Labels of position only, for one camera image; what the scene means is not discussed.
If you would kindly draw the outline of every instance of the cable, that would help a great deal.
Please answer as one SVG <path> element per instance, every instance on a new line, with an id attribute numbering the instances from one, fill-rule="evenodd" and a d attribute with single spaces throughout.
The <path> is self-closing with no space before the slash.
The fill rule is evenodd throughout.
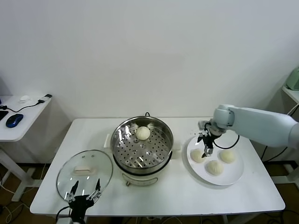
<path id="1" fill-rule="evenodd" d="M 287 149 L 288 147 L 285 147 L 280 153 L 278 153 L 276 156 L 273 156 L 271 159 L 268 159 L 266 161 L 263 161 L 263 162 L 269 162 L 270 160 L 273 160 L 275 159 L 276 157 L 280 156 L 282 153 L 285 152 L 285 150 Z"/>
<path id="2" fill-rule="evenodd" d="M 60 214 L 63 210 L 65 210 L 65 209 L 67 209 L 67 208 L 69 208 L 69 206 L 63 207 L 61 210 L 59 210 L 59 212 L 56 214 L 56 218 L 55 218 L 56 222 L 58 221 L 58 216 L 59 216 L 59 214 Z"/>
<path id="3" fill-rule="evenodd" d="M 13 211 L 10 211 L 9 208 L 8 208 L 8 206 L 9 206 L 10 204 L 14 203 L 14 202 L 10 202 L 8 205 L 6 205 L 6 206 L 3 207 L 3 208 L 5 208 L 5 209 L 7 209 L 8 212 L 9 212 L 9 215 L 6 217 L 6 220 L 5 220 L 5 222 L 6 222 L 7 224 L 12 223 L 12 222 L 13 222 L 13 221 L 14 221 L 14 220 L 15 220 L 15 219 L 22 213 L 24 207 L 26 207 L 27 209 L 29 209 L 29 206 L 26 205 L 23 201 L 20 201 L 20 202 L 21 202 L 21 204 L 18 205 Z M 20 212 L 16 215 L 16 217 L 14 217 L 14 218 L 12 219 L 12 217 L 13 217 L 13 213 L 14 213 L 19 207 L 21 207 L 21 206 L 22 206 L 22 208 L 21 208 Z"/>
<path id="4" fill-rule="evenodd" d="M 293 116 L 293 114 L 297 111 L 297 109 L 299 108 L 299 104 L 296 104 L 286 115 L 290 115 L 290 116 Z M 265 155 L 266 153 L 266 150 L 267 150 L 268 146 L 265 147 L 265 149 L 263 150 L 263 154 L 262 154 L 262 157 L 261 157 L 261 160 L 263 159 L 263 156 Z M 268 162 L 270 160 L 273 160 L 274 158 L 276 158 L 277 156 L 273 157 L 272 159 L 269 159 L 267 161 L 264 161 L 264 162 Z"/>
<path id="5" fill-rule="evenodd" d="M 232 146 L 230 146 L 230 147 L 221 147 L 221 146 L 218 146 L 218 145 L 216 144 L 215 141 L 213 141 L 213 143 L 214 143 L 214 145 L 216 145 L 218 148 L 221 148 L 221 149 L 230 149 L 230 148 L 234 147 L 234 146 L 238 143 L 239 139 L 240 139 L 240 136 L 238 135 L 237 141 L 235 141 L 235 143 L 234 143 Z"/>
<path id="6" fill-rule="evenodd" d="M 263 150 L 263 154 L 262 154 L 261 160 L 263 159 L 263 156 L 265 155 L 265 152 L 266 152 L 267 148 L 268 148 L 268 146 L 266 146 L 265 149 Z"/>
<path id="7" fill-rule="evenodd" d="M 183 224 L 182 222 L 181 222 L 181 220 L 179 220 L 179 218 L 178 217 L 175 217 L 175 216 L 173 216 L 173 217 L 169 217 L 168 219 L 166 219 L 164 222 L 162 222 L 161 224 L 164 224 L 164 223 L 166 223 L 169 219 L 171 219 L 171 218 L 176 218 L 178 221 L 179 221 L 179 223 L 180 224 Z"/>
<path id="8" fill-rule="evenodd" d="M 42 169 L 42 174 L 41 174 L 41 177 L 39 178 L 40 180 L 42 179 L 42 177 L 43 177 L 43 172 L 44 172 L 44 170 L 45 170 L 45 168 L 46 168 L 46 165 L 47 165 L 47 162 L 49 162 L 50 160 L 52 160 L 53 158 L 51 158 L 51 159 L 49 159 L 48 161 L 46 161 L 46 163 L 45 163 L 45 165 L 44 165 L 44 167 L 43 167 L 43 169 Z M 13 192 L 13 191 L 11 191 L 11 190 L 8 190 L 8 189 L 6 189 L 3 185 L 2 185 L 2 181 L 1 181 L 1 184 L 0 184 L 0 187 L 2 187 L 4 190 L 6 190 L 6 191 L 8 191 L 8 192 L 10 192 L 10 193 L 12 193 L 12 194 L 15 194 L 15 192 Z M 29 190 L 27 190 L 27 191 L 24 191 L 22 194 L 25 194 L 25 193 L 27 193 L 27 192 L 29 192 L 29 191 L 31 191 L 31 190 L 33 190 L 34 188 L 30 188 Z"/>
<path id="9" fill-rule="evenodd" d="M 17 112 L 19 112 L 19 111 L 21 111 L 21 110 L 23 110 L 23 109 L 25 109 L 25 108 L 28 108 L 28 107 L 33 107 L 33 106 L 36 106 L 36 105 L 38 105 L 38 104 L 40 104 L 41 102 L 37 102 L 36 104 L 34 104 L 34 105 L 30 105 L 30 106 L 25 106 L 25 107 L 22 107 L 21 109 L 19 109 L 18 111 L 14 111 L 13 109 L 10 109 L 9 107 L 6 107 L 6 109 L 8 109 L 8 110 L 10 110 L 10 111 L 12 111 L 12 112 L 15 112 L 15 113 L 17 113 Z"/>
<path id="10" fill-rule="evenodd" d="M 296 112 L 298 107 L 299 107 L 299 104 L 296 104 L 286 115 L 290 115 L 290 113 L 294 110 L 293 113 L 290 115 L 290 116 L 292 116 Z"/>

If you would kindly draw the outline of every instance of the perforated steamer tray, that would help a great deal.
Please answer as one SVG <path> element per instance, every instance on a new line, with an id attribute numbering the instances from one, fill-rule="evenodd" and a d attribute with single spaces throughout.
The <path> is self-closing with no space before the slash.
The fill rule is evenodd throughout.
<path id="1" fill-rule="evenodd" d="M 138 127 L 146 126 L 150 137 L 136 138 Z M 169 127 L 159 119 L 140 116 L 122 123 L 113 133 L 111 148 L 119 166 L 133 174 L 154 172 L 168 162 L 173 145 Z"/>

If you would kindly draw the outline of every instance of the white device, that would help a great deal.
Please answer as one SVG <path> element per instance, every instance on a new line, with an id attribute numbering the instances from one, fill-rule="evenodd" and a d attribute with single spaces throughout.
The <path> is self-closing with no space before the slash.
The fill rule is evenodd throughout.
<path id="1" fill-rule="evenodd" d="M 299 148 L 299 124 L 286 114 L 219 105 L 214 117 L 210 121 L 200 122 L 199 127 L 205 129 L 202 133 L 204 156 L 213 153 L 211 143 L 226 130 L 270 147 Z"/>

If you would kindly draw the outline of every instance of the white wall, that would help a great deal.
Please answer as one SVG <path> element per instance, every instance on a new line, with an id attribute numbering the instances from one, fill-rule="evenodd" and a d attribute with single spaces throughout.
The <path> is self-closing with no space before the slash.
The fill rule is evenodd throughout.
<path id="1" fill-rule="evenodd" d="M 49 126 L 35 125 L 23 140 L 31 156 L 13 156 L 49 159 L 78 117 L 211 116 L 218 104 L 284 111 L 279 88 L 299 64 L 298 7 L 297 0 L 1 1 L 4 89 L 54 95 Z"/>

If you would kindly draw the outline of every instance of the computer mouse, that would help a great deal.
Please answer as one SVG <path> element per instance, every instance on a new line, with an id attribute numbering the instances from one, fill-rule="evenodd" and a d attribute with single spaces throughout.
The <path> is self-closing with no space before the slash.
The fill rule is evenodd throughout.
<path id="1" fill-rule="evenodd" d="M 20 113 L 10 116 L 6 121 L 6 127 L 16 127 L 23 117 L 24 115 Z"/>

